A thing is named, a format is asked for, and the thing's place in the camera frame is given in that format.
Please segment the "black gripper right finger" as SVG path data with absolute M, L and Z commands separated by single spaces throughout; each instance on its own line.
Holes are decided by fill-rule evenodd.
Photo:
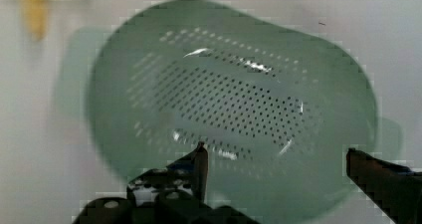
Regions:
M 350 148 L 346 174 L 395 224 L 421 224 L 420 172 Z

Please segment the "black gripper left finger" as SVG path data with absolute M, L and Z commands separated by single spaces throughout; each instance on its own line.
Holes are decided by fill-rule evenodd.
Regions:
M 208 151 L 199 141 L 188 154 L 163 168 L 149 169 L 133 178 L 126 198 L 133 203 L 153 202 L 160 191 L 182 190 L 203 201 L 207 186 Z

